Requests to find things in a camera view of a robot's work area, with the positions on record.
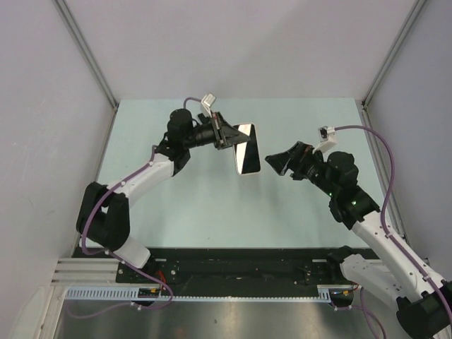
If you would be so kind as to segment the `right aluminium frame post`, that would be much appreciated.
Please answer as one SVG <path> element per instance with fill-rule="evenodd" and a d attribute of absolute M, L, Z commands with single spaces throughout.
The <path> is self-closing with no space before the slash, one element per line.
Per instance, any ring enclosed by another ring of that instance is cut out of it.
<path fill-rule="evenodd" d="M 360 100 L 363 108 L 367 108 L 374 98 L 376 92 L 384 81 L 387 73 L 390 71 L 397 56 L 400 54 L 404 44 L 406 43 L 410 33 L 414 29 L 418 19 L 422 15 L 429 1 L 416 0 L 414 1 L 411 9 L 409 10 L 403 24 L 401 25 L 394 41 L 392 42 L 388 52 L 386 53 L 382 64 L 380 65 L 376 75 L 374 76 L 371 85 L 366 91 L 364 97 Z"/>

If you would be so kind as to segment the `left aluminium frame post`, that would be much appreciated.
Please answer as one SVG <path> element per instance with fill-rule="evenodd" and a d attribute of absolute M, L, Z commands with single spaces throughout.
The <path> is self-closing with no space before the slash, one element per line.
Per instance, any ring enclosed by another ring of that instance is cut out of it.
<path fill-rule="evenodd" d="M 67 1 L 64 0 L 52 0 L 53 5 L 56 8 L 57 13 L 61 17 L 66 29 L 68 30 L 71 38 L 78 51 L 80 52 L 88 70 L 93 75 L 95 82 L 98 84 L 105 99 L 108 101 L 113 112 L 117 112 L 119 102 L 115 98 L 114 93 L 102 71 L 90 45 L 78 24 L 76 17 L 74 16 Z"/>

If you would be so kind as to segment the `aluminium frame post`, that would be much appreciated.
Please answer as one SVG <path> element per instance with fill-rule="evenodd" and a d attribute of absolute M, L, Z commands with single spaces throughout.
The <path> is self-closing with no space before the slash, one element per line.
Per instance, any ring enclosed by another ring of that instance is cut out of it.
<path fill-rule="evenodd" d="M 52 0 L 53 5 L 56 8 L 57 13 L 61 17 L 66 29 L 68 30 L 71 38 L 78 51 L 80 52 L 88 70 L 93 75 L 95 82 L 98 84 L 105 99 L 108 101 L 113 112 L 117 112 L 119 102 L 115 98 L 114 93 L 102 71 L 90 45 L 78 24 L 76 17 L 74 16 L 67 1 L 64 0 Z"/>
<path fill-rule="evenodd" d="M 387 73 L 390 71 L 397 56 L 400 54 L 404 44 L 406 43 L 410 33 L 414 29 L 418 19 L 422 15 L 429 1 L 416 0 L 414 1 L 411 9 L 409 10 L 403 24 L 401 25 L 394 41 L 392 42 L 388 52 L 386 53 L 382 64 L 380 65 L 376 75 L 374 76 L 371 85 L 366 91 L 364 97 L 360 100 L 363 108 L 367 108 L 374 98 L 376 92 L 384 81 Z"/>

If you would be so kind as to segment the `aluminium front frame rail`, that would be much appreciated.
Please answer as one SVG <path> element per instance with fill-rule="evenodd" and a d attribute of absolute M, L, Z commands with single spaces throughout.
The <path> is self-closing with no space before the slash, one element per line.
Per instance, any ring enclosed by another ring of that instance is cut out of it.
<path fill-rule="evenodd" d="M 119 261 L 102 259 L 91 263 L 83 260 L 60 261 L 55 281 L 114 281 L 119 284 L 151 284 L 157 279 L 168 285 L 180 285 L 190 278 L 250 280 L 264 282 L 292 280 L 302 285 L 346 285 L 355 282 L 380 282 L 401 288 L 402 279 L 410 283 L 424 281 L 414 266 L 392 273 L 382 262 L 366 260 L 359 254 L 348 256 L 341 263 L 327 260 L 234 260 L 210 258 L 169 260 L 158 259 L 134 270 Z"/>

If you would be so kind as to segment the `black phone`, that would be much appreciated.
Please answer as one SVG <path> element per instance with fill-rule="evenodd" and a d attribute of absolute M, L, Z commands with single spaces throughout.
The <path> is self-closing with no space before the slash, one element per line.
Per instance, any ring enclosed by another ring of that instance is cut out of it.
<path fill-rule="evenodd" d="M 246 134 L 249 140 L 233 146 L 234 161 L 238 175 L 257 174 L 261 171 L 261 159 L 258 149 L 258 139 L 254 124 L 234 125 L 238 131 Z"/>

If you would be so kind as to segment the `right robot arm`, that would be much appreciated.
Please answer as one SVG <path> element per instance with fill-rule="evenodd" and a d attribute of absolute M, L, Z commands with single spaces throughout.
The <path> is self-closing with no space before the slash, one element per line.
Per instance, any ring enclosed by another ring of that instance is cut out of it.
<path fill-rule="evenodd" d="M 432 338 L 451 326 L 451 282 L 425 263 L 390 227 L 381 222 L 379 205 L 357 183 L 352 154 L 328 157 L 312 145 L 296 142 L 289 150 L 268 155 L 266 162 L 283 176 L 310 181 L 330 199 L 333 218 L 344 224 L 378 256 L 384 269 L 347 246 L 330 257 L 326 276 L 333 283 L 353 281 L 395 312 L 411 338 Z"/>

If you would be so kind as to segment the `right aluminium side rail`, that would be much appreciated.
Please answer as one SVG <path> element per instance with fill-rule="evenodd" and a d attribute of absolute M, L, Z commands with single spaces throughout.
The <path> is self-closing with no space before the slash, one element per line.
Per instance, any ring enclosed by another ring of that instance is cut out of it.
<path fill-rule="evenodd" d="M 357 105 L 362 125 L 373 129 L 374 127 L 372 126 L 367 108 L 363 108 L 360 100 L 356 100 L 355 103 Z M 391 178 L 391 164 L 388 151 L 383 142 L 377 136 L 368 131 L 365 131 L 364 133 L 366 134 L 367 143 L 369 145 L 371 157 L 376 168 L 376 173 L 379 179 L 381 190 L 383 191 L 383 196 L 386 196 Z M 391 226 L 402 237 L 403 240 L 408 242 L 405 234 L 405 226 L 403 224 L 400 209 L 398 207 L 398 202 L 393 194 L 393 191 L 390 193 L 386 207 L 386 219 L 388 226 Z"/>

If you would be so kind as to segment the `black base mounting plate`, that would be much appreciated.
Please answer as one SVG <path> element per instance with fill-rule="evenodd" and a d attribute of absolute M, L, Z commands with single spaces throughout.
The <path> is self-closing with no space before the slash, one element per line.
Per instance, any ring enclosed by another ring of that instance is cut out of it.
<path fill-rule="evenodd" d="M 171 249 L 152 248 L 143 271 L 162 278 L 177 297 L 295 299 L 319 297 L 320 287 L 348 281 L 332 258 L 371 249 L 343 247 L 305 249 Z"/>

